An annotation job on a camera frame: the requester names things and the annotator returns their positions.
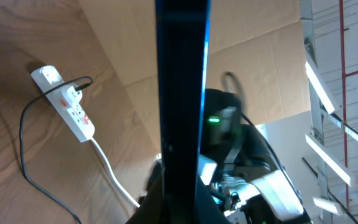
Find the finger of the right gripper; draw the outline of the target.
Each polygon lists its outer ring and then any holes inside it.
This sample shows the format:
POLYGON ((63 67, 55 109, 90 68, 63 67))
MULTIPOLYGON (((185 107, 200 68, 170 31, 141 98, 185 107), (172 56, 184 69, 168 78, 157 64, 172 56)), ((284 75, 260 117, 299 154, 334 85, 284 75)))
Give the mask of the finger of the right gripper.
POLYGON ((195 199, 195 220, 199 224, 230 224, 214 202, 200 177, 197 180, 195 199))
POLYGON ((162 224, 164 221, 163 174, 160 174, 142 201, 140 208, 126 224, 162 224))

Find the blue Galaxy smartphone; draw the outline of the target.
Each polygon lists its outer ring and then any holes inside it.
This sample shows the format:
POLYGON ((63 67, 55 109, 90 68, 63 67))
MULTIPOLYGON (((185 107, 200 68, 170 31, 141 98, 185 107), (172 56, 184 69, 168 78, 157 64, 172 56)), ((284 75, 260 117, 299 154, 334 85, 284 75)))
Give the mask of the blue Galaxy smartphone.
POLYGON ((156 0, 162 223, 196 221, 209 50, 209 0, 156 0))

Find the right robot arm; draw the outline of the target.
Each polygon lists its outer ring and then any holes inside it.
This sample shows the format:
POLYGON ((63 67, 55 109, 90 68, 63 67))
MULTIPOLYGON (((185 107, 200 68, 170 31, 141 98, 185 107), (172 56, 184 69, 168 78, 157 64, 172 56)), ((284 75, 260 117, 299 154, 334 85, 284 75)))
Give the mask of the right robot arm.
POLYGON ((162 161, 131 223, 309 223, 301 197, 232 93, 160 95, 162 161))

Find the white USB charger plug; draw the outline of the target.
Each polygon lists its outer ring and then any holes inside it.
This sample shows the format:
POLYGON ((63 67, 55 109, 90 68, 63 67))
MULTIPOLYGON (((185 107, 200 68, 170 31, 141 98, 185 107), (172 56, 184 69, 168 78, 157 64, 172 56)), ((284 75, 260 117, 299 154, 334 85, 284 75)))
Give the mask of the white USB charger plug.
POLYGON ((79 103, 83 97, 82 91, 77 84, 73 84, 67 88, 67 100, 69 104, 79 103))

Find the ceiling light fixtures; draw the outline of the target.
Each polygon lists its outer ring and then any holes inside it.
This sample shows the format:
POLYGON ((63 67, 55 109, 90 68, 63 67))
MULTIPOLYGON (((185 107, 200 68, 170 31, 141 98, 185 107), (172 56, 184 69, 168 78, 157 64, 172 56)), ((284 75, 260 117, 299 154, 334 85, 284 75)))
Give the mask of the ceiling light fixtures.
POLYGON ((333 173, 328 193, 336 204, 321 206, 358 222, 358 80, 353 80, 358 71, 345 74, 335 89, 312 59, 306 61, 306 74, 320 101, 317 114, 324 119, 322 136, 307 135, 306 141, 333 173))

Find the white power strip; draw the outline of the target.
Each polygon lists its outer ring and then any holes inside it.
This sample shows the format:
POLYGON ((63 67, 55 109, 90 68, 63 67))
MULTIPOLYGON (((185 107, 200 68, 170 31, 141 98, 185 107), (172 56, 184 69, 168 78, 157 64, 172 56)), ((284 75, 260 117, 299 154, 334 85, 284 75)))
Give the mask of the white power strip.
MULTIPOLYGON (((53 65, 46 65, 38 68, 30 75, 44 93, 49 89, 64 83, 63 78, 53 65)), ((95 127, 80 103, 69 104, 66 91, 67 88, 73 84, 76 83, 69 83, 62 86, 49 93, 46 97, 57 110, 58 114, 63 118, 64 122, 66 122, 79 142, 86 142, 93 138, 95 127)))

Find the brown cardboard panel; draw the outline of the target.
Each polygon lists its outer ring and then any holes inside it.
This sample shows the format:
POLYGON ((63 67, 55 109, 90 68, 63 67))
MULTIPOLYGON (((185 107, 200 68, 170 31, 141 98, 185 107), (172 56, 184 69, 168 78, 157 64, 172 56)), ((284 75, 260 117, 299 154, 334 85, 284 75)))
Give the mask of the brown cardboard panel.
MULTIPOLYGON (((151 140, 160 145, 155 3, 80 0, 103 50, 151 140)), ((299 0, 213 0, 208 88, 234 73, 244 91, 244 113, 254 124, 310 109, 299 0)))

